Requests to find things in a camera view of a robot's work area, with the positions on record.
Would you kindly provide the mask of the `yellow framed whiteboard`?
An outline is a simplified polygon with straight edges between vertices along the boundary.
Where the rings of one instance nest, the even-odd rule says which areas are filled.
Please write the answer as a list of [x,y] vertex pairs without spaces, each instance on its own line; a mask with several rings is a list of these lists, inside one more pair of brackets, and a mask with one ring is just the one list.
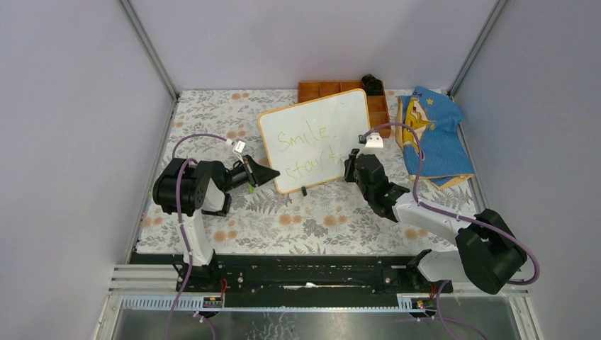
[[259,130],[279,193],[340,179],[344,160],[370,129],[367,96],[353,89],[262,113]]

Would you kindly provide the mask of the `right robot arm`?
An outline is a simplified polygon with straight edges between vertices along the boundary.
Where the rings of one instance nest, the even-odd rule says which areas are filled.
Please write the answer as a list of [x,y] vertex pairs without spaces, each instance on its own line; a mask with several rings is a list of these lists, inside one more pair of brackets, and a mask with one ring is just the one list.
[[485,209],[473,217],[452,213],[443,205],[420,200],[406,187],[388,180],[374,154],[353,149],[344,162],[344,179],[355,183],[376,215],[420,227],[456,247],[454,251],[427,251],[406,273],[410,288],[423,292],[435,281],[470,282],[494,295],[510,283],[527,262],[526,251],[501,216]]

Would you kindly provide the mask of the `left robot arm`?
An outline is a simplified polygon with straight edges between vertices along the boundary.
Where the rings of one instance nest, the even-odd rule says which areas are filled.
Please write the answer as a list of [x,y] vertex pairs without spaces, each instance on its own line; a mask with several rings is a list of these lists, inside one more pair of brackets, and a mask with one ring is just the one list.
[[155,180],[152,199],[162,212],[177,217],[184,260],[175,268],[181,281],[192,278],[204,291],[218,286],[220,273],[214,268],[215,250],[209,245],[203,216],[225,217],[232,204],[232,190],[247,184],[256,188],[280,175],[249,155],[230,169],[221,161],[174,158],[167,164]]

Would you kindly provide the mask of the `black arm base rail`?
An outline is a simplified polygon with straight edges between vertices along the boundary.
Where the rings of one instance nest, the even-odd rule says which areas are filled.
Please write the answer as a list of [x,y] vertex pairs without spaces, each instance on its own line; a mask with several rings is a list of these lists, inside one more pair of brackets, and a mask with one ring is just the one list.
[[135,254],[133,265],[165,265],[175,290],[209,293],[226,307],[392,307],[398,294],[432,300],[453,286],[428,281],[413,256],[216,254],[192,270],[181,255]]

